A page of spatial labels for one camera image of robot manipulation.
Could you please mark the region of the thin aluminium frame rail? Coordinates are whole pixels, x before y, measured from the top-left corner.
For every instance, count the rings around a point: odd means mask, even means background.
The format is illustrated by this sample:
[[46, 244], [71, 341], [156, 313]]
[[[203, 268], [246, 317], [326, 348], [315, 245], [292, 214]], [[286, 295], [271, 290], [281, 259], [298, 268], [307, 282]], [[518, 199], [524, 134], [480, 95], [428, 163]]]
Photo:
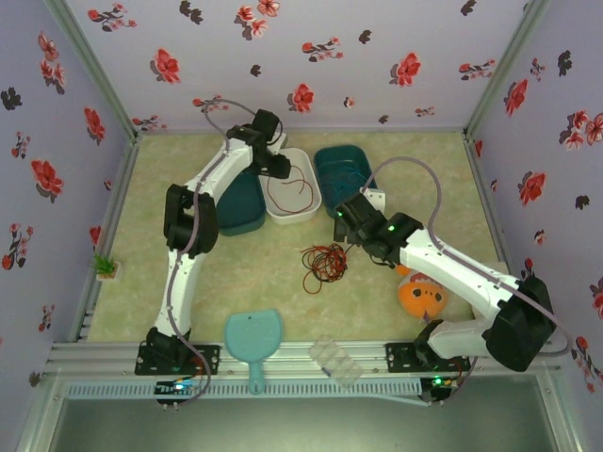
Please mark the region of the thin aluminium frame rail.
[[[291, 134], [372, 134], [372, 133], [462, 133], [463, 127], [386, 127], [381, 124], [379, 127], [285, 127], [284, 133]], [[140, 136], [197, 136], [220, 134], [214, 129], [154, 129], [151, 131], [139, 132]]]

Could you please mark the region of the small potted plant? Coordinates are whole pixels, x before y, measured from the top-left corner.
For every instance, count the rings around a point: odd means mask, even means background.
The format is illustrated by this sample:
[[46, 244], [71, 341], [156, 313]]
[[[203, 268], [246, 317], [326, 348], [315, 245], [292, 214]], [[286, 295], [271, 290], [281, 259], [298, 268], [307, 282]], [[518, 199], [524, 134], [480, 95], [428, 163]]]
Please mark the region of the small potted plant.
[[119, 279], [121, 265], [113, 258], [95, 253], [92, 260], [96, 280], [99, 282], [115, 282]]

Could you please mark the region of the teal plastic bin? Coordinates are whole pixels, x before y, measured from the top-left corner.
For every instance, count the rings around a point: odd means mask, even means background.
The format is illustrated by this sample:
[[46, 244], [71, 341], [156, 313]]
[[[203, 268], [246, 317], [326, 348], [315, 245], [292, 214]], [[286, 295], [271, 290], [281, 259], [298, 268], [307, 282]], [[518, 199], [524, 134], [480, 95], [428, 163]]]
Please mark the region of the teal plastic bin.
[[259, 178], [240, 173], [220, 197], [217, 206], [219, 231], [225, 236], [254, 232], [266, 218], [266, 204]]
[[327, 215], [335, 219], [335, 208], [357, 193], [372, 174], [367, 155], [358, 146], [338, 145], [317, 151], [313, 162]]

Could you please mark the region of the clear plastic organizer box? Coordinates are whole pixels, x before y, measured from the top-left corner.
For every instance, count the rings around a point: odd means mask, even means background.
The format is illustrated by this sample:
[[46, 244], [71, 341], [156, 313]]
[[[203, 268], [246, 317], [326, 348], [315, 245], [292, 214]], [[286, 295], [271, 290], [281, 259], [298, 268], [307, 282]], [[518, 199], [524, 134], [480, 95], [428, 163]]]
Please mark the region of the clear plastic organizer box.
[[322, 336], [309, 348], [310, 358], [343, 389], [349, 390], [363, 375], [362, 366], [337, 342]]

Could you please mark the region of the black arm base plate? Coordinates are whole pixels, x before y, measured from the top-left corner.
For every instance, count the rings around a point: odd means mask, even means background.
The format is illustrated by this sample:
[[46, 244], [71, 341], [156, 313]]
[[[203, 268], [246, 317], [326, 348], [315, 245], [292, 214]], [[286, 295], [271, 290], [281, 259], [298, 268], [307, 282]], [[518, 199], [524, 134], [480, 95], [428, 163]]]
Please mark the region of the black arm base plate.
[[441, 358], [432, 352], [417, 351], [412, 342], [386, 343], [384, 351], [389, 373], [464, 373], [471, 367], [471, 362], [466, 357]]
[[220, 347], [202, 344], [196, 346], [205, 362], [188, 347], [178, 343], [162, 349], [149, 343], [139, 345], [134, 373], [138, 376], [196, 376], [205, 374], [205, 368], [214, 376], [220, 364]]

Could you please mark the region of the aluminium corner post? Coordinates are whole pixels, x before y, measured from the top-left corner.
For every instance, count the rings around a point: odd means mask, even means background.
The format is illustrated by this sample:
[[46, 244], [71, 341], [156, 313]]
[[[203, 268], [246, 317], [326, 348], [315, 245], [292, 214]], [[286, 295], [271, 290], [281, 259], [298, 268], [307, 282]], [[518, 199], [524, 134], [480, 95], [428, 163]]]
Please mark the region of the aluminium corner post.
[[126, 110], [113, 88], [106, 71], [96, 56], [89, 40], [86, 38], [81, 26], [78, 24], [71, 8], [66, 0], [42, 0], [53, 15], [57, 25], [69, 40], [81, 63], [86, 69], [90, 79], [98, 88], [112, 110], [112, 113], [120, 123], [124, 132], [132, 142], [138, 139], [139, 133], [132, 125]]
[[488, 112], [501, 92], [506, 77], [512, 72], [513, 65], [520, 57], [524, 47], [530, 41], [531, 35], [537, 29], [552, 0], [529, 0], [523, 11], [522, 19], [515, 29], [491, 80], [474, 109], [470, 120], [463, 129], [465, 141], [473, 139], [481, 127]]

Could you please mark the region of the light blue dustpan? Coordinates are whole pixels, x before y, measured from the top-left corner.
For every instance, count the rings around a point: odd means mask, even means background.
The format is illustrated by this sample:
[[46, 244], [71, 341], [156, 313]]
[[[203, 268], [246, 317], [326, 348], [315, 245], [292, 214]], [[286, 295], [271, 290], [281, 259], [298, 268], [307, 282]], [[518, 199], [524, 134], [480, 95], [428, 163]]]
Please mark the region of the light blue dustpan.
[[265, 392], [263, 364], [279, 349], [283, 336], [283, 320], [274, 309], [228, 317], [223, 342], [234, 359], [248, 365], [248, 389], [253, 396]]

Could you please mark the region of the white plastic bin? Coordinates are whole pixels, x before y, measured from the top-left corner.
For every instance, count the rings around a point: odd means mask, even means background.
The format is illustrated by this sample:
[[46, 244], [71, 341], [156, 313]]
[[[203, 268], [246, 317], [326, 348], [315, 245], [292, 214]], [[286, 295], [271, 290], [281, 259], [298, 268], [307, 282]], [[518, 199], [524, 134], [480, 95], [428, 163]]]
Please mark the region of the white plastic bin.
[[279, 225], [312, 219], [322, 204], [322, 196], [310, 157], [298, 148], [283, 149], [281, 154], [291, 162], [289, 177], [259, 177], [267, 212]]

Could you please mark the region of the orange plush fish toy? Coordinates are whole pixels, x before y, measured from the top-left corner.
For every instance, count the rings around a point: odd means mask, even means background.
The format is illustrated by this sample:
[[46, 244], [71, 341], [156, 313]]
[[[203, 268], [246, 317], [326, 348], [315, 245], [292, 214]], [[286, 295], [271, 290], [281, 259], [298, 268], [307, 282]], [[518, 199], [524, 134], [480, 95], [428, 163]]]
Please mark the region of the orange plush fish toy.
[[444, 285], [407, 266], [397, 266], [396, 271], [401, 276], [398, 301], [408, 315], [429, 323], [444, 311], [449, 299]]

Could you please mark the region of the small circuit board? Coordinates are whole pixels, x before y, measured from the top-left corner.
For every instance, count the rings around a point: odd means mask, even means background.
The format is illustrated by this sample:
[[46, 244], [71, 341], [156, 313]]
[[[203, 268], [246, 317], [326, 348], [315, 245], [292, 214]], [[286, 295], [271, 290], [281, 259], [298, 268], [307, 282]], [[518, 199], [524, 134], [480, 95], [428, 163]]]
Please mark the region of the small circuit board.
[[419, 398], [429, 405], [443, 406], [458, 390], [459, 383], [456, 379], [444, 377], [421, 378], [421, 395]]
[[198, 382], [194, 379], [176, 379], [158, 381], [154, 388], [154, 397], [165, 410], [179, 408], [198, 393]]

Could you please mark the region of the wide aluminium frame rail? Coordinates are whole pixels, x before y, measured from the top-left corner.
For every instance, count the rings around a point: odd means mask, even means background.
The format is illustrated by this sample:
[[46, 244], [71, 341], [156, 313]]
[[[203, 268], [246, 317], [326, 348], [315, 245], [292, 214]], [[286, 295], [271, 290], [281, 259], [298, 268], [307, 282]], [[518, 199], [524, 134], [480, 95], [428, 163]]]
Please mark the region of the wide aluminium frame rail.
[[[223, 344], [219, 358], [219, 379], [242, 379], [248, 376], [248, 365], [233, 358]], [[362, 377], [377, 378], [388, 374], [388, 364], [393, 361], [387, 353], [385, 342], [342, 341], [341, 349], [358, 363]], [[269, 379], [325, 377], [318, 364], [310, 358], [311, 342], [283, 342], [280, 348], [264, 361], [264, 371]], [[138, 343], [77, 342], [53, 345], [43, 373], [63, 377], [119, 377], [135, 376]], [[561, 372], [561, 358], [537, 358], [525, 372], [527, 375]], [[517, 375], [493, 359], [478, 358], [473, 375]]]

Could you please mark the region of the aluminium side rail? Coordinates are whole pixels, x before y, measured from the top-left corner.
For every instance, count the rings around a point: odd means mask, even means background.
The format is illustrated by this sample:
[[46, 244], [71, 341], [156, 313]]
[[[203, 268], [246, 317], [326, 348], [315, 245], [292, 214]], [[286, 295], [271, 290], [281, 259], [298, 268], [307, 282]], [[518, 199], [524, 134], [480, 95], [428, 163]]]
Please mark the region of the aluminium side rail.
[[461, 133], [464, 149], [472, 171], [475, 185], [481, 200], [482, 210], [484, 212], [490, 235], [493, 240], [497, 258], [507, 265], [510, 271], [513, 271], [513, 262], [509, 260], [509, 254], [505, 243], [503, 232], [497, 217], [496, 208], [489, 188], [486, 186], [486, 178], [483, 176], [477, 152], [475, 149], [475, 140], [473, 137], [463, 131]]
[[[113, 182], [106, 214], [101, 224], [101, 232], [93, 254], [99, 253], [108, 257], [111, 253], [115, 233], [117, 231], [123, 204], [133, 174], [139, 153], [142, 136], [136, 136], [125, 148], [118, 173]], [[91, 318], [94, 316], [95, 306], [101, 290], [101, 283], [96, 280], [96, 272], [92, 266], [93, 260], [89, 261], [87, 278], [81, 293], [80, 301], [74, 323], [70, 331], [70, 341], [78, 343], [86, 341], [90, 329]]]

